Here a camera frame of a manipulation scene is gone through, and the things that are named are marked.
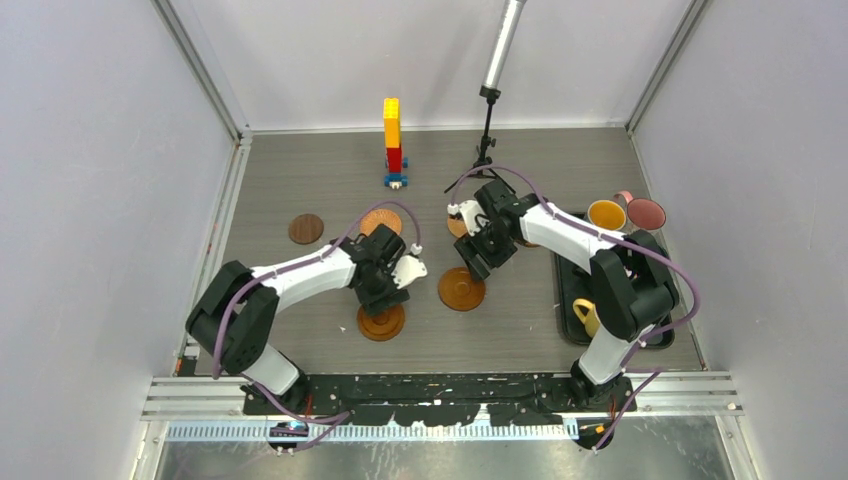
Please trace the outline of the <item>woven orange coaster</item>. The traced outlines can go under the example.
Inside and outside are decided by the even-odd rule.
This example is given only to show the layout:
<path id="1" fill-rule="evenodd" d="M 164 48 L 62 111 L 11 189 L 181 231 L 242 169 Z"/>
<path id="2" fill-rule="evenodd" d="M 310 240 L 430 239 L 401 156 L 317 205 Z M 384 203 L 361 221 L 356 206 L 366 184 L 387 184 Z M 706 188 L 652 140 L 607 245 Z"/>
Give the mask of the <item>woven orange coaster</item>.
<path id="1" fill-rule="evenodd" d="M 461 238 L 468 233 L 465 221 L 461 217 L 449 216 L 447 218 L 447 227 L 455 238 Z"/>
<path id="2" fill-rule="evenodd" d="M 400 216 L 393 210 L 377 208 L 369 211 L 360 221 L 360 232 L 370 235 L 380 225 L 388 227 L 396 234 L 401 234 L 403 222 Z"/>

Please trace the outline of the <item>dark walnut coaster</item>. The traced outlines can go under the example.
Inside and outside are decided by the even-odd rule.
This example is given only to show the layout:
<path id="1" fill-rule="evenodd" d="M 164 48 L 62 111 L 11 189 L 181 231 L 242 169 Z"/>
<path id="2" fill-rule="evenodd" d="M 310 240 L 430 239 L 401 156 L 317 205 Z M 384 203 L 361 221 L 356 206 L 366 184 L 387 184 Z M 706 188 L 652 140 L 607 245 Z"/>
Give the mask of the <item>dark walnut coaster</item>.
<path id="1" fill-rule="evenodd" d="M 291 220 L 288 226 L 288 236 L 296 244 L 309 245 L 321 238 L 324 227 L 324 222 L 318 215 L 304 213 Z"/>

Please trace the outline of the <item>brown ringed coaster front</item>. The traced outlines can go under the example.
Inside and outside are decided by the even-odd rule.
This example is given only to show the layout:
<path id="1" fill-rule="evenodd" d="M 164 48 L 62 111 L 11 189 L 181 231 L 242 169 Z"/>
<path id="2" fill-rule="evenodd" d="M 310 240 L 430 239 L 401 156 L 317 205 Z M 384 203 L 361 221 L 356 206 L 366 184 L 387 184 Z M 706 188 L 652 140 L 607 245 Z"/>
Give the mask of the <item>brown ringed coaster front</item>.
<path id="1" fill-rule="evenodd" d="M 384 342 L 396 337 L 405 325 L 405 310 L 402 305 L 395 305 L 386 311 L 375 315 L 368 315 L 360 307 L 357 311 L 357 325 L 360 333 L 367 339 Z"/>

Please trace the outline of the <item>black plastic tray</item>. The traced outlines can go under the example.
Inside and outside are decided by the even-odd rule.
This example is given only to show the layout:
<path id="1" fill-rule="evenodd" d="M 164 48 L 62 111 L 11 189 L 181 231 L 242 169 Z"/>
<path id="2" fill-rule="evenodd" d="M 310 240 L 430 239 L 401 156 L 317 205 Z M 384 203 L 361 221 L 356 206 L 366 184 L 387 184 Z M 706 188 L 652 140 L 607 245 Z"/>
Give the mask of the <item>black plastic tray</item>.
<path id="1" fill-rule="evenodd" d="M 562 338 L 577 346 L 587 347 L 592 338 L 587 334 L 583 323 L 572 309 L 572 302 L 577 299 L 591 300 L 590 275 L 581 270 L 573 262 L 552 254 L 556 281 L 559 332 Z M 674 330 L 652 337 L 647 341 L 648 350 L 662 350 L 670 347 L 676 339 Z"/>

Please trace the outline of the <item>yellow mug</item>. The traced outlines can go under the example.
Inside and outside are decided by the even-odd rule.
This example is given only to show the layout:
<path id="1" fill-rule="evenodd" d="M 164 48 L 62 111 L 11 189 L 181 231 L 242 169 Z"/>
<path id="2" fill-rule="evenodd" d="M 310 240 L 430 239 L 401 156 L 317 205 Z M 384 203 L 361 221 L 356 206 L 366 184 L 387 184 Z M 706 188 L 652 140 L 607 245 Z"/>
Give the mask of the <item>yellow mug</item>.
<path id="1" fill-rule="evenodd" d="M 590 339 L 594 338 L 601 327 L 595 303 L 585 298 L 578 298 L 572 302 L 572 309 L 587 336 Z"/>

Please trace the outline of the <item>pink mug maroon inside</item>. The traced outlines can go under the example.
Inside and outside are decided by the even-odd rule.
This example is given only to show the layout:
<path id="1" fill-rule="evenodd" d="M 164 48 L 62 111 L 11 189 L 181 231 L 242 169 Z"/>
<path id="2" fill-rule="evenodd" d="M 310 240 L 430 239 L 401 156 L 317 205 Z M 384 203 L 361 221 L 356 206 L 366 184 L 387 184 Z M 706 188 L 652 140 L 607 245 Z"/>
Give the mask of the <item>pink mug maroon inside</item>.
<path id="1" fill-rule="evenodd" d="M 659 230 L 667 222 L 665 209 L 649 198 L 634 196 L 630 191 L 622 190 L 613 196 L 621 204 L 628 220 L 643 230 Z"/>

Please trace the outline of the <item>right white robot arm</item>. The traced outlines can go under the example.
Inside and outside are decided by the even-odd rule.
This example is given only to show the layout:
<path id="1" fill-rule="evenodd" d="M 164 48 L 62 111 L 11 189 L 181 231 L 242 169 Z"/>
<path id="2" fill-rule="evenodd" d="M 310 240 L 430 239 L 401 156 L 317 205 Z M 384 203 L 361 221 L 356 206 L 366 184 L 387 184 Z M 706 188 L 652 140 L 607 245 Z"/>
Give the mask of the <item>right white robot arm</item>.
<path id="1" fill-rule="evenodd" d="M 502 266 L 520 244 L 544 247 L 581 272 L 600 321 L 566 383 L 572 404 L 584 410 L 610 398 L 631 350 L 679 303 L 670 262 L 644 230 L 625 235 L 596 227 L 537 193 L 517 196 L 500 178 L 471 200 L 451 201 L 447 213 L 466 226 L 454 247 L 475 281 Z"/>

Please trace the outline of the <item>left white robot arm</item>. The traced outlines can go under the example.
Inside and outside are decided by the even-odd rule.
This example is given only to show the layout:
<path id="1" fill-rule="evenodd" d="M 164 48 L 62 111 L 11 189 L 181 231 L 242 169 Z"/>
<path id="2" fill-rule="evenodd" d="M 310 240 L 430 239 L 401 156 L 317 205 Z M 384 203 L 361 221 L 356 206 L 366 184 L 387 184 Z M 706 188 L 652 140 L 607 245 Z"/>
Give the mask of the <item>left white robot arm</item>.
<path id="1" fill-rule="evenodd" d="M 271 266 L 227 262 L 190 311 L 185 330 L 220 370 L 253 381 L 280 412 L 296 413 L 307 398 L 304 373 L 270 344 L 277 314 L 340 289 L 353 290 L 365 314 L 383 314 L 409 300 L 409 286 L 426 276 L 421 251 L 380 225 Z"/>

